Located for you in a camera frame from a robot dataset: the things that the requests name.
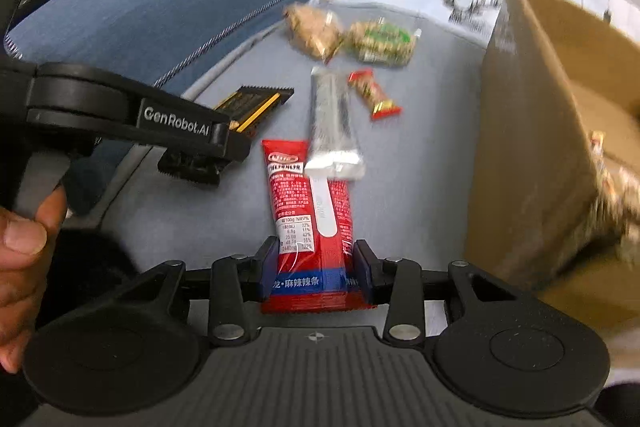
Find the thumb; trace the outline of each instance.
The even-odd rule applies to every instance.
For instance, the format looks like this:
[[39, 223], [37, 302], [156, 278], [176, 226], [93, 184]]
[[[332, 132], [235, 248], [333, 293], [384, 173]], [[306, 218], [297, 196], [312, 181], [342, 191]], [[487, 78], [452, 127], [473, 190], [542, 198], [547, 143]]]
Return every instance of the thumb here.
[[35, 255], [46, 244], [47, 230], [40, 223], [28, 221], [0, 208], [0, 252], [12, 250], [24, 255]]

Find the silver wrapper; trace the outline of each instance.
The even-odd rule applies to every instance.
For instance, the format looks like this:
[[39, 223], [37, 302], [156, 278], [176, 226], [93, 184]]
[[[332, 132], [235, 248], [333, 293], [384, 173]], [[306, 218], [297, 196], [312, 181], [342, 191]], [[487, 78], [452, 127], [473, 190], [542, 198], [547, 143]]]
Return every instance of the silver wrapper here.
[[309, 177], [359, 180], [364, 159], [351, 127], [346, 77], [325, 68], [311, 71], [311, 140], [305, 174]]

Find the blue cushion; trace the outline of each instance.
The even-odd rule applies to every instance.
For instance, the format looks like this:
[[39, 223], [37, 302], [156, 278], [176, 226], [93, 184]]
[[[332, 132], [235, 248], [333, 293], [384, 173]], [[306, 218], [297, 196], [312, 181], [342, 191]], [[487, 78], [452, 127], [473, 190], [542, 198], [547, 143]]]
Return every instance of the blue cushion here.
[[[181, 94], [228, 52], [277, 22], [284, 5], [293, 1], [307, 0], [51, 0], [10, 37], [25, 60], [80, 62], [153, 84], [251, 14], [162, 86]], [[260, 79], [247, 83], [260, 84]], [[88, 212], [98, 201], [128, 149], [128, 144], [106, 141], [94, 156], [72, 166], [65, 186], [76, 213]]]

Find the red plastic wrapper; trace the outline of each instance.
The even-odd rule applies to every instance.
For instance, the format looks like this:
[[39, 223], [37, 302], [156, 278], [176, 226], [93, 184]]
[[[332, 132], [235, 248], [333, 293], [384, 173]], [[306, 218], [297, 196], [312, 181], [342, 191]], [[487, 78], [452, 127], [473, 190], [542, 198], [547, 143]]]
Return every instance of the red plastic wrapper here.
[[367, 307], [353, 276], [353, 222], [345, 181], [306, 178], [305, 141], [263, 140], [271, 209], [280, 238], [266, 313]]

